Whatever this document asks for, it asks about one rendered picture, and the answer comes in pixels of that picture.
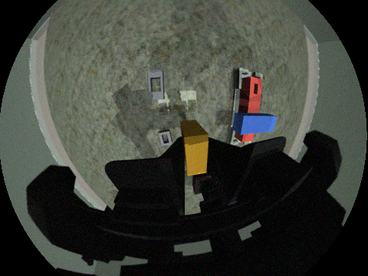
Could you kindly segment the white flat cradle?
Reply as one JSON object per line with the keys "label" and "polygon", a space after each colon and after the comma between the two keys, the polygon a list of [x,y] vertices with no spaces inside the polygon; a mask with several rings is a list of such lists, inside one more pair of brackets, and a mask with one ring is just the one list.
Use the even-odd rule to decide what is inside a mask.
{"label": "white flat cradle", "polygon": [[240,98],[239,97],[240,89],[242,89],[242,78],[249,77],[249,76],[256,77],[257,79],[263,80],[263,74],[251,73],[250,71],[246,70],[246,68],[242,68],[242,67],[237,67],[235,69],[233,108],[232,108],[232,116],[230,119],[231,125],[229,128],[228,141],[227,141],[227,143],[231,145],[238,145],[238,142],[241,142],[235,138],[235,131],[232,128],[233,128],[233,123],[234,123],[234,114],[238,113],[238,110],[239,110],[238,105],[239,105],[239,98]]}

